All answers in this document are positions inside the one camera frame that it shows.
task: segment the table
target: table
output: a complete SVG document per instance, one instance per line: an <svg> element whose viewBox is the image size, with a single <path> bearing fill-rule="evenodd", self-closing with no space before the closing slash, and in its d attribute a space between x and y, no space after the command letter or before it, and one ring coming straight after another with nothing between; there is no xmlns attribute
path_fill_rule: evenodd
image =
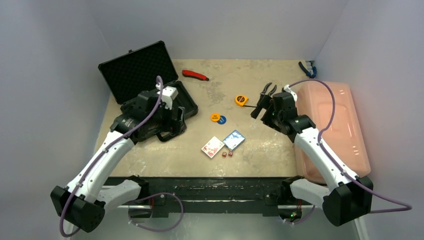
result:
<svg viewBox="0 0 424 240"><path fill-rule="evenodd" d="M299 60L261 59L175 59L173 64L188 92L199 107L197 115L186 120L187 131L162 143L153 136L139 142L118 163L111 176L146 177L289 177L295 176L294 146L287 136L250 117L251 107L235 103L236 95L249 98L256 105L265 84L277 84L277 92L289 83L306 79ZM210 81L183 77L183 69L206 75ZM220 125L210 120L212 113L224 115ZM100 127L96 149L103 142L120 106L110 96ZM224 147L209 158L201 148L213 137L223 140L233 130L246 139L233 156L223 158Z"/></svg>

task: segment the pliers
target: pliers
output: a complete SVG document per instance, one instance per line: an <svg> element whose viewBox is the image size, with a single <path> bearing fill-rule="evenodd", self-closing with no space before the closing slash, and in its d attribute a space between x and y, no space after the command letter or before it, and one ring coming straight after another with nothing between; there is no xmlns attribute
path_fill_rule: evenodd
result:
<svg viewBox="0 0 424 240"><path fill-rule="evenodd" d="M299 62L299 67L302 69L302 71L306 74L306 76L310 79L314 79L317 76L317 68L316 67L312 67L312 73L310 71L308 71L304 65L302 64L302 62Z"/></svg>
<svg viewBox="0 0 424 240"><path fill-rule="evenodd" d="M274 85L274 87L271 89L271 91L268 92L268 88L272 85L272 82L269 82L265 85L265 87L263 88L263 91L260 93L260 97L259 97L259 101L257 101L256 104L256 108L251 112L250 116L254 119L256 119L259 115L259 113L261 113L262 108L265 107L265 105L267 105L266 103L269 103L270 100L272 99L271 96L276 92L277 90L277 85Z"/></svg>

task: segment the open black case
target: open black case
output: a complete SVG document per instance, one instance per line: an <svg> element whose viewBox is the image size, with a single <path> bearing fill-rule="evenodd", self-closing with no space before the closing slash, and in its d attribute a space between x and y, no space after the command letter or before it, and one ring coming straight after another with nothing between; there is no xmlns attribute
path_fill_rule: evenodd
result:
<svg viewBox="0 0 424 240"><path fill-rule="evenodd" d="M120 105L137 97L141 91L157 92L156 76L161 76L165 87L178 90L174 104L175 107L185 108L184 119L199 111L183 83L177 81L177 71L163 41L130 50L125 55L99 64L98 69Z"/></svg>

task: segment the plastic container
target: plastic container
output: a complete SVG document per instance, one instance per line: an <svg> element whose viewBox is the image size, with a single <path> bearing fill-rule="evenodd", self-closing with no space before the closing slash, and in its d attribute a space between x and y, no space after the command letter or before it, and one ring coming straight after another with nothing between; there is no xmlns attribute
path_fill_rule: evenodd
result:
<svg viewBox="0 0 424 240"><path fill-rule="evenodd" d="M338 157L360 177L370 173L370 162L365 149L352 94L344 83L326 82L334 93L335 115L331 127L322 137ZM308 115L321 130L329 122L332 113L332 99L329 91L319 82L305 82L297 91L298 115ZM294 147L297 173L307 180L325 184L324 178L309 157Z"/></svg>

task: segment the yellow tape measure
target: yellow tape measure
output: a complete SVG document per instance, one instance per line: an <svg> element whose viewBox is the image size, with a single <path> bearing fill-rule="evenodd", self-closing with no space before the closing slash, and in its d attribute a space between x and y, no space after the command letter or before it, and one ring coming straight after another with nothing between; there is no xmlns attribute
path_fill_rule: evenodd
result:
<svg viewBox="0 0 424 240"><path fill-rule="evenodd" d="M245 103L248 101L248 97L244 95L237 95L235 96L235 103L241 107L245 105Z"/></svg>

